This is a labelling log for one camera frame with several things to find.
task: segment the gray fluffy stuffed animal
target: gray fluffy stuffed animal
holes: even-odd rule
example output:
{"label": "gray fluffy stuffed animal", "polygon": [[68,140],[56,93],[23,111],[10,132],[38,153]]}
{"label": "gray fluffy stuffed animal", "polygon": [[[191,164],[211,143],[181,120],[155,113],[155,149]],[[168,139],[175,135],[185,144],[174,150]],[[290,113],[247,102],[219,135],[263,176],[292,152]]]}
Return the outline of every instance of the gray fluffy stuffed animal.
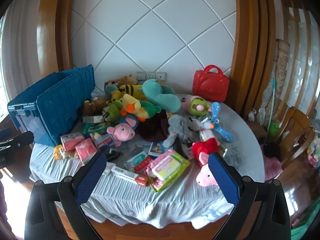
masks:
{"label": "gray fluffy stuffed animal", "polygon": [[187,126],[187,120],[184,117],[175,114],[168,119],[168,123],[169,136],[162,143],[165,148],[170,148],[177,136],[181,142],[185,142],[188,139],[189,129]]}

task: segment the turquoise plush elephant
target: turquoise plush elephant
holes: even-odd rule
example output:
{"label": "turquoise plush elephant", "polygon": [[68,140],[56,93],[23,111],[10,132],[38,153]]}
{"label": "turquoise plush elephant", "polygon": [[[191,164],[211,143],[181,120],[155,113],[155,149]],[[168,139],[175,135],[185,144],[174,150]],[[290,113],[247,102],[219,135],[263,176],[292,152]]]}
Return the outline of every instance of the turquoise plush elephant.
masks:
{"label": "turquoise plush elephant", "polygon": [[142,91],[150,103],[167,112],[175,113],[181,108],[181,102],[173,89],[160,85],[155,79],[144,82]]}

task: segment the blue box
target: blue box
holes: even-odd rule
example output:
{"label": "blue box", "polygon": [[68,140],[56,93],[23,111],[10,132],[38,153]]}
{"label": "blue box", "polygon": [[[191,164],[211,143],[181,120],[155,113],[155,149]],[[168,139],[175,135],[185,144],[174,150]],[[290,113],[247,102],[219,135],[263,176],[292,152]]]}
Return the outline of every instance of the blue box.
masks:
{"label": "blue box", "polygon": [[71,132],[82,113],[82,104],[95,88],[92,65],[52,73],[8,103],[17,129],[32,131],[34,142],[57,146]]}

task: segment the metal bolt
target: metal bolt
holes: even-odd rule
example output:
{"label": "metal bolt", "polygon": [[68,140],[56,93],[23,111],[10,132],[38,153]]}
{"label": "metal bolt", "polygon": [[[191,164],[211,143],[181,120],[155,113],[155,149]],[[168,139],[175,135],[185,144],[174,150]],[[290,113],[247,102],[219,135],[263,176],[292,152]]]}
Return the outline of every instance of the metal bolt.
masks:
{"label": "metal bolt", "polygon": [[66,177],[63,179],[63,181],[66,182],[66,183],[72,181],[72,176],[66,176]]}
{"label": "metal bolt", "polygon": [[276,186],[280,186],[281,185],[280,181],[277,180],[277,179],[273,180],[273,184],[275,184]]}
{"label": "metal bolt", "polygon": [[242,179],[244,182],[251,182],[251,178],[249,176],[243,176]]}
{"label": "metal bolt", "polygon": [[35,182],[35,186],[40,186],[41,184],[42,184],[42,180],[37,180],[36,182]]}

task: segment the white tablecloth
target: white tablecloth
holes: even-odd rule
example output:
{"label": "white tablecloth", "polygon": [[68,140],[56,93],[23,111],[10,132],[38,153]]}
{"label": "white tablecloth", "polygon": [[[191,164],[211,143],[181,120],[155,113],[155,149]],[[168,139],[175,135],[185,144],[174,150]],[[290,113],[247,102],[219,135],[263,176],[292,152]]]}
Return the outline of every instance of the white tablecloth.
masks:
{"label": "white tablecloth", "polygon": [[[221,104],[219,116],[222,126],[235,137],[233,143],[225,143],[228,148],[226,162],[233,165],[242,176],[249,175],[253,180],[263,182],[262,153],[252,131],[224,104]],[[148,143],[141,143],[139,137],[136,137],[121,145],[124,155],[115,161],[118,166],[121,167],[130,156],[148,147]],[[30,160],[32,179],[42,179],[45,183],[58,182],[67,175],[74,175],[80,168],[79,160],[55,161],[52,152],[53,147],[35,144]],[[89,201],[81,207],[89,217],[100,223],[110,219],[118,225],[144,222],[163,228],[170,223],[190,221],[198,229],[229,214],[233,208],[218,186],[201,187],[196,183],[199,170],[193,160],[183,175],[160,193],[154,193],[150,187],[143,188],[111,173],[103,174]]]}

